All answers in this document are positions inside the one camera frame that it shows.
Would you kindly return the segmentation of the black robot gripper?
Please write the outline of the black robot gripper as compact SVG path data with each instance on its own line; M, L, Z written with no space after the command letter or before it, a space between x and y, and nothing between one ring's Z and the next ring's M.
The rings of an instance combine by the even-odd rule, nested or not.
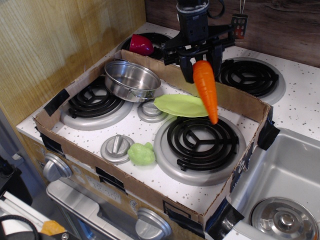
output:
M165 65L180 66L186 82L193 84L191 58L211 63L215 75L221 71L223 52L235 45L233 26L209 25L208 7L177 7L179 33L161 47Z

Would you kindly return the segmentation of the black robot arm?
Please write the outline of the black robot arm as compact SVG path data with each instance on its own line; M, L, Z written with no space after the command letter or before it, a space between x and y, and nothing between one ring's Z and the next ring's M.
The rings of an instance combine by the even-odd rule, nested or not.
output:
M213 16L209 12L208 0L179 0L176 5L180 26L179 33L160 47L165 65L180 66L188 83L193 83L193 64L207 60L215 75L221 70L223 52L235 45L234 27L231 24L209 25L208 19L218 19L225 12L221 0L220 13Z

